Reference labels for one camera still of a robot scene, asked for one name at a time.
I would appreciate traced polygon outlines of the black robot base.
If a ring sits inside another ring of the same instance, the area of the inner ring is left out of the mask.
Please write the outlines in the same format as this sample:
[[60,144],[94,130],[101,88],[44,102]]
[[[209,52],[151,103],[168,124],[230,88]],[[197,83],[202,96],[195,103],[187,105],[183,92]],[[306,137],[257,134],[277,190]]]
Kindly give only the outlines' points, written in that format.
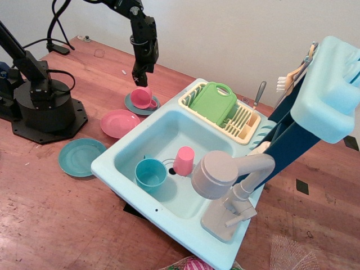
[[73,138],[88,118],[71,88],[52,79],[47,61],[38,61],[1,25],[1,47],[14,67],[1,63],[1,119],[15,135],[41,145]]

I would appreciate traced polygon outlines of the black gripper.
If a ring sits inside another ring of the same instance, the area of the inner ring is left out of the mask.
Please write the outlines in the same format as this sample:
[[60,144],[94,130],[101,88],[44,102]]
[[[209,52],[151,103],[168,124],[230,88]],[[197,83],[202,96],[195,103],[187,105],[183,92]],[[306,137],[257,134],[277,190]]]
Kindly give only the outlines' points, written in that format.
[[159,57],[158,40],[150,39],[145,42],[136,42],[133,36],[130,37],[133,45],[135,63],[132,77],[136,86],[147,87],[146,73],[153,73],[155,64]]

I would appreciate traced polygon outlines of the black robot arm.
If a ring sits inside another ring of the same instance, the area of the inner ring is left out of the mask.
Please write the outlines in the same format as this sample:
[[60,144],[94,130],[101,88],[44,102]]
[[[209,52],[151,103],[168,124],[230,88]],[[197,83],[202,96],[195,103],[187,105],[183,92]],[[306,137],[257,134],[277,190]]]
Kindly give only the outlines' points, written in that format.
[[154,72],[159,57],[158,37],[155,19],[143,13],[141,1],[112,0],[90,1],[92,4],[102,3],[108,8],[130,20],[135,62],[132,70],[134,83],[147,87],[147,74]]

